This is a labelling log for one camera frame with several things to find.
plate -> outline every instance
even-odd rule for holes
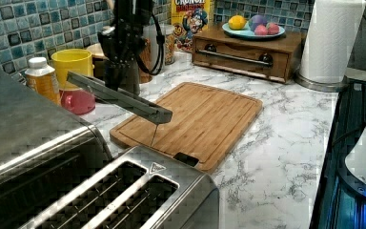
[[[224,30],[225,32],[227,32],[229,35],[233,35],[233,36],[238,36],[238,37],[242,37],[242,38],[246,38],[246,39],[269,39],[269,38],[274,38],[274,37],[278,37],[280,35],[282,35],[285,30],[284,28],[280,27],[280,30],[278,32],[278,34],[274,34],[274,35],[255,35],[253,31],[251,31],[251,28],[249,28],[249,22],[246,22],[245,27],[240,30],[240,31],[234,31],[231,30],[230,26],[228,25],[228,23],[225,23],[224,25],[222,25],[222,30]]]

white marble countertop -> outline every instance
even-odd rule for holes
[[[189,54],[177,52],[174,64],[141,85],[140,96],[155,101],[182,82],[263,102],[259,117],[212,174],[220,190],[220,228],[308,228],[337,94],[197,67]],[[82,117],[101,131],[116,156],[123,150],[110,141],[109,130],[131,115],[97,104]]]

paper towel holder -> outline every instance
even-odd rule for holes
[[[349,86],[349,79],[344,75],[343,80],[338,83],[318,83],[301,75],[299,68],[295,71],[294,82],[304,88],[324,93],[340,93]]]

orange juice bottle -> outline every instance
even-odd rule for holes
[[[37,93],[45,96],[53,103],[60,105],[58,81],[55,69],[47,64],[45,57],[34,57],[29,60],[29,68],[25,72],[27,85]]]

yellow mug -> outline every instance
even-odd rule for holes
[[[93,77],[92,53],[87,50],[70,49],[54,53],[53,60],[60,90],[78,89],[67,81],[68,71]]]

